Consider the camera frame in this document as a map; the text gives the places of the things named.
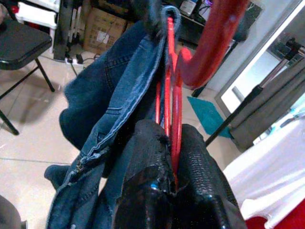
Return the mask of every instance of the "white cloth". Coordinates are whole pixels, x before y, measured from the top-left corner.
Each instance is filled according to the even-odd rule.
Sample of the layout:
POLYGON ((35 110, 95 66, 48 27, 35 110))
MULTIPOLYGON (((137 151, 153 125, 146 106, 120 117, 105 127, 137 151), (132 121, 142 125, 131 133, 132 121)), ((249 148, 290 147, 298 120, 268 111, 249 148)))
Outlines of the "white cloth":
POLYGON ((245 220, 274 228, 305 198, 305 117, 251 147, 224 170, 245 220))

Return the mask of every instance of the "red hanger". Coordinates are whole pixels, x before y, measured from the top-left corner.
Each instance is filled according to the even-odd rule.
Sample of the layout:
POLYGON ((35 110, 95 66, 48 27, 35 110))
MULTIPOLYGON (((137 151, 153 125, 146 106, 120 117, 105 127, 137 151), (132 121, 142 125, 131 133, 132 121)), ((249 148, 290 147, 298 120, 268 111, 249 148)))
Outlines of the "red hanger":
MULTIPOLYGON (((182 82, 190 89, 196 89, 207 83, 213 76, 248 3, 248 0, 214 0, 194 56, 185 47, 177 56, 174 50, 173 18, 168 18, 169 63, 165 76, 164 128, 172 143, 172 166, 175 175, 178 171, 181 146, 182 82), (172 129, 170 129, 171 82, 173 88, 172 129)), ((157 84, 156 122, 160 123, 160 82, 157 84)))

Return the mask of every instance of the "white shelf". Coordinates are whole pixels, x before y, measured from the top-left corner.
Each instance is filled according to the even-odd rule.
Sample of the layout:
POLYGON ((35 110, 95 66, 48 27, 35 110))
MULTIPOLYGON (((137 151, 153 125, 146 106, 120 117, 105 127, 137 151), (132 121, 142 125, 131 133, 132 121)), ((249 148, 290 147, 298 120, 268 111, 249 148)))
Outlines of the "white shelf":
POLYGON ((55 12, 59 12, 59 6, 61 4, 61 0, 27 0, 37 5, 43 6, 55 12))
POLYGON ((23 2, 18 2, 18 7, 19 11, 15 16, 19 22, 28 21, 49 27, 53 30, 57 28, 57 24, 55 23, 55 12, 29 6, 23 2))

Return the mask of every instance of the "power strip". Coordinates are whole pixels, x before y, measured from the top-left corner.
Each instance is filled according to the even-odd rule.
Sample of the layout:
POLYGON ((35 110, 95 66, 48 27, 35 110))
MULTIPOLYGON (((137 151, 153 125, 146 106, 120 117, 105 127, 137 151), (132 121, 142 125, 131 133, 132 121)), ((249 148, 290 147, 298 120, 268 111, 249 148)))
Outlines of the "power strip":
POLYGON ((70 62, 68 62, 68 58, 66 57, 65 62, 68 65, 73 64, 73 67, 74 67, 75 71, 77 72, 77 74, 79 74, 84 69, 84 65, 82 63, 77 63, 76 58, 73 58, 72 63, 70 63, 70 62))

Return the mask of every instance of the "blue denim jacket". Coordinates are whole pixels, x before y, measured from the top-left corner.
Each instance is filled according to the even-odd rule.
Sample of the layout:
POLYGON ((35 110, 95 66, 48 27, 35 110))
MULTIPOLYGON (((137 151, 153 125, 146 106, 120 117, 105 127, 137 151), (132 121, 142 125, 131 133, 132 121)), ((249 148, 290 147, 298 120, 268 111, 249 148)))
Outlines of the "blue denim jacket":
MULTIPOLYGON (((163 22, 166 23, 169 13, 175 16, 175 30, 178 30, 179 11, 175 7, 164 7, 163 22)), ((110 190, 109 195, 102 192, 100 199, 105 201, 96 206, 105 160, 119 129, 148 91, 164 55, 165 41, 165 37, 158 43, 151 41, 139 22, 67 86, 65 93, 69 107, 61 114, 61 127, 81 152, 56 191, 47 229, 94 228, 94 218, 105 218, 102 220, 104 224, 97 225, 98 228, 110 227, 129 157, 118 160, 121 164, 115 166, 117 171, 111 173, 104 188, 110 190), (103 211, 96 215, 95 209, 103 211)), ((143 106, 154 111, 155 104, 143 106)), ((153 118, 152 114, 150 112, 145 117, 153 118)), ((58 167, 52 166, 45 176, 54 181, 56 173, 58 167)))

